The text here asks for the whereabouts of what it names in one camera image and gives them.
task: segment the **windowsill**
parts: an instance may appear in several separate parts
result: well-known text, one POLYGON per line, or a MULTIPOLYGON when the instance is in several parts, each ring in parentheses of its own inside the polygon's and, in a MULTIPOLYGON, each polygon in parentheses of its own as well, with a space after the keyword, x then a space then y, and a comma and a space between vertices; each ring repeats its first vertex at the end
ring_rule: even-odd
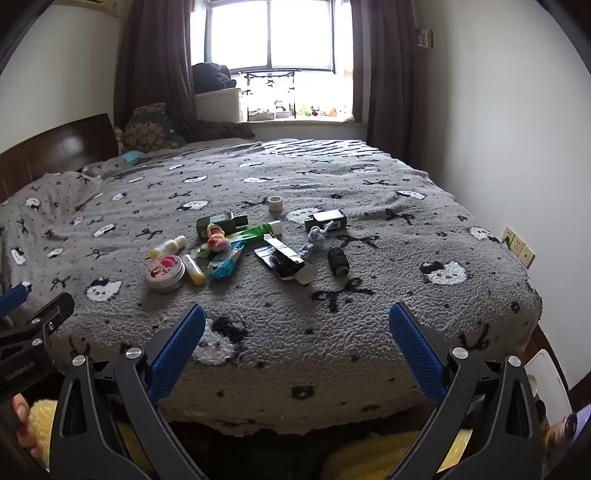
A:
POLYGON ((314 120, 300 120, 298 118, 276 118, 274 120, 262 120, 256 122, 240 122, 239 125, 265 125, 265 126, 276 126, 276 125, 283 125, 283 126, 294 126, 294 125, 330 125, 336 124, 340 127, 351 127, 351 128, 359 128, 362 127, 362 123, 353 122, 351 120, 343 120, 342 118, 333 117, 333 116, 323 116, 322 119, 314 119, 314 120))

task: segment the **green tube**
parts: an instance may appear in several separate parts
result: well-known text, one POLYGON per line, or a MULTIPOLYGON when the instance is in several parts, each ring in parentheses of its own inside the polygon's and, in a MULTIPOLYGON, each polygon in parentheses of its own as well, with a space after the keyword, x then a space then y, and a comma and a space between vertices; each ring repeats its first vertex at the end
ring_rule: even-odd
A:
POLYGON ((279 220, 274 222, 263 223, 247 230, 233 233, 232 235, 226 235, 226 238, 232 243, 234 242, 255 242, 257 240, 263 240, 263 236, 266 233, 272 233, 273 235, 281 235, 283 233, 283 226, 279 220))

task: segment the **wall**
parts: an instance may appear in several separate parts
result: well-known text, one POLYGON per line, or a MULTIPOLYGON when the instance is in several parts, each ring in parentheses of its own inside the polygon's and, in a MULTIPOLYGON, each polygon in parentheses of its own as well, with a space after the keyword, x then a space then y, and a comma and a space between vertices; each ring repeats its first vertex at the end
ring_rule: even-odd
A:
POLYGON ((421 158, 482 225, 537 254, 541 327, 569 386, 591 367, 591 75, 534 0, 416 0, 434 30, 421 158))
POLYGON ((107 112, 121 21, 53 5, 31 27, 0 75, 0 152, 68 122, 107 112))
POLYGON ((256 140, 265 142, 280 138, 297 140, 363 140, 367 137, 367 128, 362 124, 345 122, 334 124, 322 121, 283 121, 283 122, 250 122, 256 140))

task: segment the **yellow bottle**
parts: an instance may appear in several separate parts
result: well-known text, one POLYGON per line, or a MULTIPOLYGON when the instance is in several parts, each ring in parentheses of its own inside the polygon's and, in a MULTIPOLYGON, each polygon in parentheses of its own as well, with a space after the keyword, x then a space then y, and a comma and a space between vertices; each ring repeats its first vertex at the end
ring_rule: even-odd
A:
POLYGON ((163 257, 165 255, 176 255, 179 250, 187 246, 187 238, 179 235, 177 238, 166 240, 163 244, 154 247, 148 252, 150 259, 163 257))
POLYGON ((205 283, 205 274, 201 271, 201 268, 195 263, 191 255, 183 255, 183 263, 189 277, 193 280, 195 285, 203 285, 205 283))

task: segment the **hand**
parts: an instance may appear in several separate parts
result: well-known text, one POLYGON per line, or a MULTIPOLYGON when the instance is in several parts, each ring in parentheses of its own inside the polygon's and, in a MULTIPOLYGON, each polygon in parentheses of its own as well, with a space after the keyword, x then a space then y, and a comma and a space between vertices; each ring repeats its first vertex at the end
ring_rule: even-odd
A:
POLYGON ((33 458, 41 458, 42 449, 31 422, 29 422, 29 405, 21 394, 12 399, 12 408, 21 422, 21 428, 17 431, 19 445, 28 449, 33 458))

